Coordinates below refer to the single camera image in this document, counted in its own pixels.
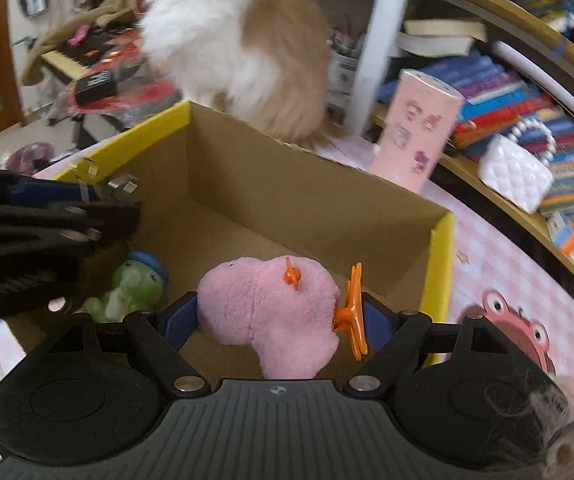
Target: white wall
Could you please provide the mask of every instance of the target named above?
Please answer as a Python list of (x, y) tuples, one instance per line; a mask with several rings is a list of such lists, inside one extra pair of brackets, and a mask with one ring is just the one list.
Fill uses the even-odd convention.
[[(61, 2), (63, 19), (66, 20), (72, 15), (72, 0), (61, 0)], [(32, 38), (42, 37), (50, 28), (59, 25), (61, 22), (59, 14), (59, 0), (50, 0), (49, 10), (36, 18), (26, 18), (18, 6), (18, 0), (8, 0), (10, 48), (14, 59), (17, 82), (27, 60), (27, 45), (13, 46), (14, 42), (25, 36)], [(26, 115), (51, 102), (50, 91), (52, 90), (52, 85), (49, 78), (45, 78), (43, 83), (38, 86), (23, 87), (19, 84), (18, 87), (20, 101)]]

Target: white pole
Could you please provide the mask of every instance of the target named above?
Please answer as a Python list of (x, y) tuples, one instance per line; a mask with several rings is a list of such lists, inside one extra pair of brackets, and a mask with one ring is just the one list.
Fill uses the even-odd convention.
[(407, 0), (374, 1), (345, 117), (345, 130), (351, 134), (360, 135), (368, 127), (406, 9)]

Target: gray ribbed panel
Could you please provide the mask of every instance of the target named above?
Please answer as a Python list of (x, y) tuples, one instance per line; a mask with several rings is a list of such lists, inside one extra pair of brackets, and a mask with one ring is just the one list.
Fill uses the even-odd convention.
[[(271, 388), (282, 386), (276, 395)], [(331, 381), (223, 381), (205, 399), (177, 400), (143, 442), (110, 460), (56, 468), (15, 458), (0, 480), (510, 480), (445, 465), (411, 446), (377, 402)]]

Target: orange plastic feet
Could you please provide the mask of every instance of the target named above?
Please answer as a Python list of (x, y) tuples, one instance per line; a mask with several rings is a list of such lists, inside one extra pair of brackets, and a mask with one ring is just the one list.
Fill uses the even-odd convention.
[(298, 269), (291, 266), (289, 258), (285, 258), (285, 262), (287, 263), (287, 270), (283, 274), (283, 280), (288, 285), (293, 285), (293, 290), (298, 290), (298, 280), (301, 278), (301, 273)]
[(345, 332), (349, 336), (353, 357), (361, 361), (367, 355), (365, 320), (363, 319), (363, 300), (361, 298), (361, 277), (363, 264), (352, 267), (352, 279), (347, 282), (347, 297), (344, 308), (334, 309), (333, 327), (335, 332)]

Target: blue hat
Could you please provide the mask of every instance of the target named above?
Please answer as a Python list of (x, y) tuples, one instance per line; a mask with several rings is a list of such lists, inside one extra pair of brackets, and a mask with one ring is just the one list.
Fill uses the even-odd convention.
[(131, 253), (127, 254), (127, 259), (143, 265), (147, 265), (151, 270), (156, 272), (156, 274), (162, 278), (165, 284), (169, 281), (169, 274), (163, 268), (160, 260), (153, 254), (148, 253), (147, 251), (132, 251)]

